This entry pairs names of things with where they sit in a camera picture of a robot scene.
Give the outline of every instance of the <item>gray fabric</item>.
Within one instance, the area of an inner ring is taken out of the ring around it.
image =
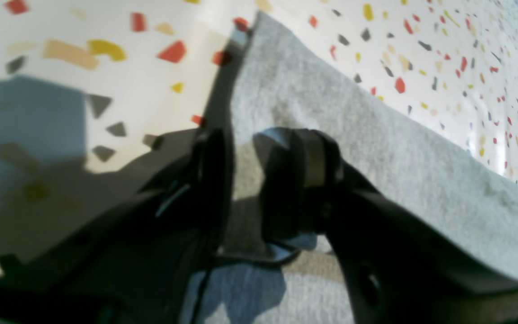
[[[234,86],[232,125],[235,207],[223,246],[226,254],[251,254],[252,259],[269,252],[260,242],[260,219],[253,209],[264,180],[265,147],[256,141],[257,134],[285,146],[285,132],[272,127],[309,128],[335,138],[345,160],[386,197],[487,265],[518,279],[518,186],[388,108],[263,13]],[[242,225],[250,219],[255,226]],[[318,245],[325,242],[319,238]],[[319,263],[337,269],[333,258]],[[352,322],[344,287],[338,288],[326,270],[305,274],[313,271],[310,267],[313,262],[284,269],[238,265],[215,270],[198,322]]]

